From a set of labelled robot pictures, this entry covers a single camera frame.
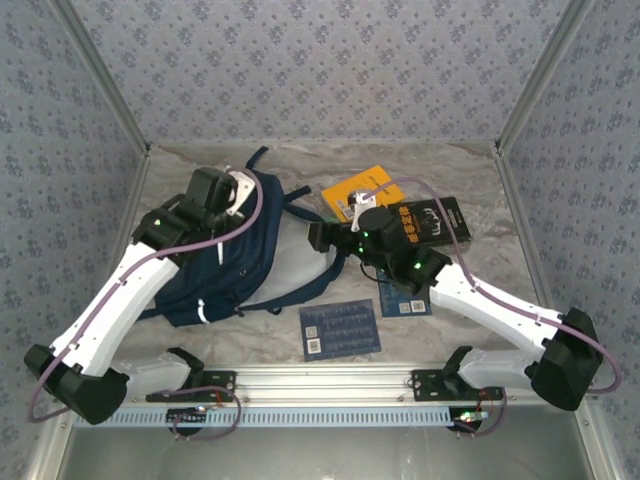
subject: metal frame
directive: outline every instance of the metal frame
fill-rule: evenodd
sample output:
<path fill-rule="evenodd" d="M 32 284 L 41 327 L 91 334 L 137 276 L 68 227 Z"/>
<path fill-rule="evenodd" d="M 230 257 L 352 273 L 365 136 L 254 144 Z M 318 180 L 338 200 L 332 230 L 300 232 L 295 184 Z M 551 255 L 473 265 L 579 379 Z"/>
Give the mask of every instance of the metal frame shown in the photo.
<path fill-rule="evenodd" d="M 139 152 L 145 152 L 147 145 L 142 131 L 138 127 L 104 60 L 98 53 L 98 49 L 82 23 L 78 12 L 69 0 L 49 0 L 49 5 L 67 31 L 69 39 L 82 57 L 93 80 L 102 91 L 107 104 L 113 110 L 125 134 Z"/>
<path fill-rule="evenodd" d="M 562 12 L 547 45 L 538 58 L 538 63 L 529 75 L 518 101 L 498 135 L 498 144 L 503 152 L 508 153 L 513 142 L 531 115 L 533 107 L 544 92 L 553 72 L 571 45 L 582 21 L 591 10 L 595 0 L 571 0 Z"/>
<path fill-rule="evenodd" d="M 533 288 L 540 305 L 553 308 L 551 289 L 544 274 L 544 268 L 533 240 L 533 234 L 526 220 L 524 207 L 517 193 L 517 186 L 509 162 L 503 152 L 497 152 L 497 167 L 507 196 L 507 203 L 520 237 L 527 267 L 531 273 Z M 592 397 L 576 411 L 576 422 L 582 435 L 584 447 L 595 477 L 600 480 L 624 480 L 622 462 L 613 446 L 613 438 L 606 423 L 604 410 L 599 400 Z"/>

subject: gray marble surface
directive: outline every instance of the gray marble surface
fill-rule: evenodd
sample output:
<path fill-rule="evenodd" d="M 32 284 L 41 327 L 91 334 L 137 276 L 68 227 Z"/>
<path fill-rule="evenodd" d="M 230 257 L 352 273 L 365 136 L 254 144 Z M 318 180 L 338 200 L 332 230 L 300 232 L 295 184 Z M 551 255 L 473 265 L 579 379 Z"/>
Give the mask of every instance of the gray marble surface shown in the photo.
<path fill-rule="evenodd" d="M 415 175 L 441 196 L 458 198 L 472 230 L 465 259 L 472 272 L 506 291 L 534 301 L 520 242 L 488 145 L 389 144 L 280 144 L 270 150 L 258 168 L 276 174 L 285 192 L 308 184 L 312 194 L 298 200 L 321 214 L 330 214 L 320 191 L 373 165 L 382 165 L 394 177 Z M 151 150 L 151 166 L 137 209 L 144 213 L 183 191 L 198 165 L 227 163 L 243 166 L 257 146 L 164 146 Z M 425 198 L 419 187 L 402 187 L 408 198 Z M 453 254 L 443 248 L 447 254 Z M 459 345 L 486 349 L 508 348 L 496 334 L 450 311 L 434 308 L 432 316 L 382 318 L 375 283 L 362 276 L 359 261 L 347 260 L 340 278 L 309 305 L 373 299 L 382 351 L 345 357 L 335 362 L 441 362 Z M 298 363 L 304 361 L 297 307 L 279 316 L 248 313 L 211 325 L 173 328 L 158 317 L 136 324 L 118 356 L 154 354 L 180 346 L 206 364 Z"/>

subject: black product box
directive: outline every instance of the black product box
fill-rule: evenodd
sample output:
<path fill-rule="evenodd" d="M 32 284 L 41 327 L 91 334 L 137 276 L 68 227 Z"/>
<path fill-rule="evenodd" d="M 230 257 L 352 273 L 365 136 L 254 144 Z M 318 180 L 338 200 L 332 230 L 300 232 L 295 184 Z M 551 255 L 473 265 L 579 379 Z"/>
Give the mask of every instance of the black product box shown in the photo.
<path fill-rule="evenodd" d="M 470 240 L 469 227 L 455 197 L 441 198 L 440 201 L 447 212 L 458 242 Z M 387 208 L 390 212 L 400 216 L 404 231 L 412 244 L 429 247 L 453 244 L 435 200 L 394 203 Z"/>

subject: patterned wallpaper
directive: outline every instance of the patterned wallpaper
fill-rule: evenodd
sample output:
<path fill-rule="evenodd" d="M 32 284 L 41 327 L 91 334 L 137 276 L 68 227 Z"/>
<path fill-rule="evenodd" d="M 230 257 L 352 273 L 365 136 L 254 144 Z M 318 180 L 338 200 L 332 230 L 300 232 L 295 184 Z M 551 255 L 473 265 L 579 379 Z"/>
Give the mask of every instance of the patterned wallpaper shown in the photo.
<path fill-rule="evenodd" d="M 553 294 L 594 317 L 625 382 L 603 397 L 640 479 L 640 5 L 589 13 L 509 154 Z"/>
<path fill-rule="evenodd" d="M 151 142 L 493 139 L 566 0 L 74 0 Z"/>
<path fill-rule="evenodd" d="M 16 480 L 37 432 L 22 357 L 106 276 L 140 156 L 46 0 L 2 0 L 0 19 L 0 479 Z"/>

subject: purple cable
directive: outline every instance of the purple cable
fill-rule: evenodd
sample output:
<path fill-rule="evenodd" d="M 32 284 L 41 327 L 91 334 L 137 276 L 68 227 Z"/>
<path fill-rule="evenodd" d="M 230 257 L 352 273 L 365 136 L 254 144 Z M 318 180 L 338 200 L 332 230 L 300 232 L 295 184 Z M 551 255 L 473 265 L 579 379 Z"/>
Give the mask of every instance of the purple cable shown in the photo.
<path fill-rule="evenodd" d="M 502 398 L 503 398 L 503 401 L 502 401 L 502 409 L 500 410 L 500 415 L 498 416 L 498 419 L 495 421 L 495 423 L 491 425 L 489 428 L 487 428 L 486 430 L 483 430 L 482 432 L 477 432 L 473 428 L 471 428 L 469 425 L 465 425 L 462 422 L 453 422 L 453 423 L 458 427 L 468 430 L 469 433 L 467 435 L 471 437 L 486 437 L 490 433 L 493 433 L 498 428 L 500 428 L 500 425 L 502 425 L 502 422 L 504 422 L 504 419 L 507 418 L 507 406 L 508 406 L 507 391 L 504 388 L 502 389 Z"/>
<path fill-rule="evenodd" d="M 166 257 L 168 255 L 174 255 L 176 253 L 191 252 L 193 250 L 199 250 L 201 248 L 212 247 L 219 243 L 228 242 L 229 240 L 232 240 L 236 238 L 238 235 L 241 235 L 244 232 L 246 232 L 251 227 L 251 225 L 255 223 L 255 221 L 258 219 L 258 215 L 260 214 L 260 211 L 262 210 L 262 204 L 264 199 L 264 194 L 262 192 L 262 185 L 260 185 L 260 181 L 250 170 L 242 169 L 242 170 L 236 170 L 236 171 L 241 171 L 245 175 L 248 175 L 249 178 L 251 178 L 256 185 L 256 193 L 258 197 L 256 201 L 256 208 L 253 210 L 253 213 L 251 214 L 249 219 L 245 223 L 243 223 L 240 227 L 236 228 L 232 232 L 222 235 L 221 237 L 212 238 L 211 240 L 205 240 L 204 242 L 192 243 L 191 245 L 183 245 L 180 247 L 171 247 L 171 248 L 166 248 L 164 250 L 158 250 L 157 252 L 149 254 L 146 257 L 143 257 L 140 260 L 138 260 L 136 263 L 134 263 L 122 274 L 122 276 L 119 278 L 119 283 L 114 283 L 111 286 L 111 288 L 107 290 L 107 293 L 100 299 L 96 307 L 87 316 L 87 319 L 84 321 L 84 323 L 80 326 L 80 328 L 78 328 L 78 331 L 69 342 L 69 345 L 77 343 L 78 340 L 82 338 L 82 335 L 84 335 L 84 332 L 87 331 L 87 329 L 91 325 L 91 322 L 93 322 L 93 320 L 96 318 L 98 313 L 100 313 L 100 310 L 104 308 L 104 306 L 107 304 L 109 299 L 118 290 L 120 285 L 123 285 L 126 279 L 129 278 L 129 276 L 131 276 L 133 272 L 135 272 L 138 268 L 140 268 L 149 260 L 152 260 L 154 258 L 159 258 L 159 257 Z M 40 392 L 42 391 L 45 383 L 51 376 L 51 373 L 56 369 L 58 365 L 60 365 L 62 360 L 64 360 L 64 357 L 67 356 L 67 354 L 69 353 L 69 345 L 67 345 L 62 350 L 62 352 L 60 352 L 60 354 L 53 359 L 53 361 L 49 364 L 49 366 L 45 369 L 45 371 L 42 372 L 42 375 L 38 379 L 38 383 L 36 384 L 36 389 L 31 395 L 31 399 L 29 401 L 29 410 L 27 414 L 27 420 L 29 422 L 31 423 L 45 422 L 53 417 L 56 417 L 62 413 L 69 411 L 69 408 L 62 408 L 60 410 L 56 410 L 55 412 L 51 412 L 46 415 L 43 415 L 42 417 L 35 416 L 35 408 L 36 408 L 36 403 L 38 401 L 38 396 L 40 395 Z"/>
<path fill-rule="evenodd" d="M 417 183 L 418 185 L 421 185 L 423 188 L 425 188 L 429 192 L 429 195 L 433 197 L 433 199 L 436 202 L 436 205 L 438 205 L 438 210 L 440 210 L 440 214 L 442 215 L 444 223 L 447 226 L 447 230 L 451 235 L 451 240 L 453 241 L 453 248 L 455 249 L 456 256 L 458 257 L 458 263 L 460 264 L 460 268 L 462 269 L 462 272 L 465 278 L 467 279 L 467 281 L 469 282 L 469 285 L 471 285 L 471 287 L 475 288 L 483 297 L 491 300 L 493 303 L 501 306 L 502 308 L 505 308 L 513 313 L 517 313 L 518 315 L 522 315 L 523 317 L 526 317 L 530 320 L 534 320 L 538 323 L 544 323 L 545 325 L 555 327 L 558 330 L 562 330 L 563 332 L 566 332 L 569 335 L 572 335 L 577 339 L 582 340 L 590 347 L 593 347 L 596 351 L 601 353 L 602 356 L 606 358 L 607 361 L 611 364 L 611 367 L 613 368 L 614 379 L 611 385 L 609 385 L 608 387 L 590 388 L 589 390 L 587 390 L 587 393 L 601 394 L 601 393 L 610 393 L 610 392 L 613 392 L 614 390 L 617 390 L 617 388 L 622 383 L 622 371 L 620 370 L 620 366 L 618 365 L 618 362 L 613 357 L 613 355 L 609 353 L 609 351 L 606 348 L 604 348 L 600 343 L 596 342 L 594 339 L 576 330 L 575 328 L 569 327 L 568 325 L 559 323 L 556 320 L 550 320 L 548 318 L 538 317 L 534 313 L 528 312 L 526 310 L 522 310 L 521 308 L 518 308 L 515 305 L 511 305 L 510 303 L 505 302 L 504 300 L 501 300 L 495 297 L 494 295 L 492 295 L 491 293 L 487 292 L 480 285 L 476 285 L 476 281 L 474 280 L 473 275 L 471 275 L 471 272 L 469 271 L 469 268 L 467 268 L 467 264 L 465 263 L 464 258 L 462 257 L 462 251 L 460 250 L 458 239 L 456 238 L 456 234 L 453 230 L 453 226 L 449 221 L 449 216 L 447 215 L 446 209 L 442 205 L 442 202 L 440 201 L 440 197 L 438 197 L 436 192 L 426 182 L 423 182 L 419 178 L 415 178 L 415 177 L 397 178 L 396 180 L 391 180 L 390 182 L 380 185 L 378 188 L 376 188 L 372 192 L 369 192 L 368 194 L 366 194 L 363 197 L 363 199 L 366 200 L 368 198 L 371 198 L 372 196 L 384 190 L 385 188 L 390 187 L 391 185 L 399 184 L 399 183 Z"/>
<path fill-rule="evenodd" d="M 171 430 L 173 431 L 173 434 L 176 436 L 176 440 L 187 440 L 187 441 L 198 441 L 198 442 L 217 440 L 219 438 L 226 437 L 231 432 L 233 432 L 236 428 L 238 428 L 238 424 L 240 423 L 240 419 L 242 418 L 242 404 L 240 403 L 240 399 L 235 394 L 235 392 L 233 392 L 232 390 L 229 390 L 228 388 L 218 387 L 216 385 L 209 385 L 207 387 L 185 388 L 184 390 L 175 390 L 175 391 L 167 390 L 166 392 L 162 392 L 162 393 L 170 393 L 171 395 L 176 395 L 176 394 L 188 395 L 190 393 L 210 392 L 210 391 L 221 392 L 226 395 L 229 395 L 233 399 L 233 401 L 236 402 L 236 405 L 238 406 L 238 413 L 236 413 L 236 416 L 233 419 L 233 423 L 219 433 L 214 433 L 211 435 L 202 435 L 198 437 L 185 437 L 184 435 L 180 435 L 178 433 L 178 424 L 184 417 L 189 415 L 189 413 L 181 413 L 180 415 L 178 415 L 176 418 L 173 419 L 173 424 L 171 425 Z"/>

